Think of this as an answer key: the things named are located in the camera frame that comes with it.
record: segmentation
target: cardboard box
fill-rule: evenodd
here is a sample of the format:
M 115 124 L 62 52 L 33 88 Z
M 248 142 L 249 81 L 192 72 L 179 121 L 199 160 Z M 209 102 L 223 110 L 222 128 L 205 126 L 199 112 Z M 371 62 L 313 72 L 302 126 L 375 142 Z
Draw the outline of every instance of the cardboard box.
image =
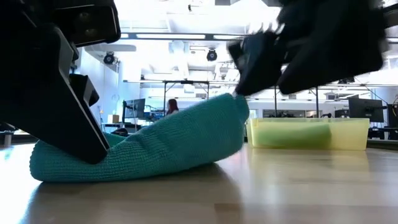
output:
M 108 115 L 108 124 L 115 124 L 119 122 L 119 115 L 109 114 Z

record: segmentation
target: computer monitor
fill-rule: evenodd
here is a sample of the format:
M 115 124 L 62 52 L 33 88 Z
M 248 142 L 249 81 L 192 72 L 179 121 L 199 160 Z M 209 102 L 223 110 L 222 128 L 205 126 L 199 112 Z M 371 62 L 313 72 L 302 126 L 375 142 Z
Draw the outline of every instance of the computer monitor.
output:
M 370 122 L 384 122 L 384 108 L 381 100 L 349 98 L 348 106 L 350 118 L 369 118 Z
M 335 118 L 349 118 L 349 110 L 335 110 Z
M 124 118 L 144 118 L 145 99 L 127 100 Z

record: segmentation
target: green object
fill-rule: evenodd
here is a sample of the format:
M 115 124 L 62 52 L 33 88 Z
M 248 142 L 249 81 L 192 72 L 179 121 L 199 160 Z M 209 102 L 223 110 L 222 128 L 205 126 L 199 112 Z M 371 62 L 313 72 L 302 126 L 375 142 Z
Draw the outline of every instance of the green object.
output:
M 238 152 L 248 116 L 244 97 L 217 96 L 127 138 L 105 134 L 111 148 L 97 165 L 39 141 L 30 157 L 30 173 L 46 182 L 106 182 L 179 172 Z
M 259 131 L 256 141 L 260 146 L 289 149 L 323 149 L 331 142 L 328 124 L 302 129 L 267 129 Z

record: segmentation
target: fluorescent light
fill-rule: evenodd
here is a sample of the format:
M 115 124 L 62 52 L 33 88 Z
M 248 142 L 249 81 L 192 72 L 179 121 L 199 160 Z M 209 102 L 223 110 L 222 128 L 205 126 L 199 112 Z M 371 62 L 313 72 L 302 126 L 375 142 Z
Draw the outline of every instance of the fluorescent light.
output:
M 137 34 L 141 39 L 204 39 L 204 34 Z
M 237 85 L 237 82 L 218 82 L 218 81 L 213 81 L 209 82 L 209 84 L 215 84 L 215 85 Z
M 231 39 L 243 39 L 242 35 L 214 35 L 214 39 L 218 40 L 231 40 Z
M 388 41 L 390 44 L 398 44 L 398 38 L 397 38 L 397 37 L 390 37 L 390 38 L 387 38 L 387 41 Z
M 128 83 L 163 83 L 162 80 L 123 80 Z

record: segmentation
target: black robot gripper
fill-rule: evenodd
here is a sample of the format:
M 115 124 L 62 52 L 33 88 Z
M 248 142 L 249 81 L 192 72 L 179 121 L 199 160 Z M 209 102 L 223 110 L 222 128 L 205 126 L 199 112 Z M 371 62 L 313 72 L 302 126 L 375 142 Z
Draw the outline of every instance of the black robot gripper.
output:
M 277 17 L 283 29 L 261 30 L 228 47 L 241 74 L 235 92 L 278 86 L 291 94 L 379 70 L 383 12 L 362 0 L 284 2 Z
M 113 0 L 0 2 L 7 57 L 0 75 L 0 119 L 89 164 L 107 155 L 90 107 L 99 95 L 86 75 L 70 74 L 77 47 L 120 39 Z

